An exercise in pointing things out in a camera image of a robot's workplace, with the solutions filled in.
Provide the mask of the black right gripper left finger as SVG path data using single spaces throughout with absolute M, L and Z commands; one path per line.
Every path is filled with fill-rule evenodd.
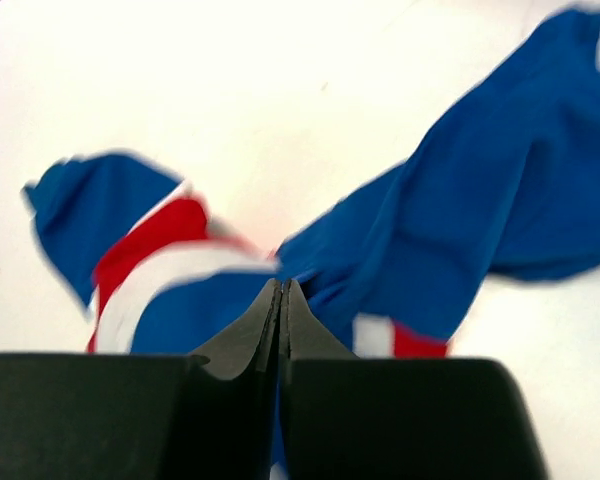
M 0 479 L 266 479 L 281 286 L 185 355 L 0 353 Z

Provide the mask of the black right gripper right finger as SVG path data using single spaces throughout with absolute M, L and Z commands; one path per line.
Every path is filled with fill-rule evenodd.
M 280 424 L 293 479 L 544 479 L 520 390 L 485 359 L 362 359 L 311 313 L 280 314 Z

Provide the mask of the blue white red jacket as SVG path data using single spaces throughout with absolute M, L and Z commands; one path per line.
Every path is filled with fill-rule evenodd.
M 185 355 L 296 281 L 362 359 L 485 359 L 516 382 L 544 479 L 600 479 L 600 10 L 546 18 L 411 156 L 272 254 L 191 183 L 127 153 L 25 196 L 95 313 L 86 355 Z

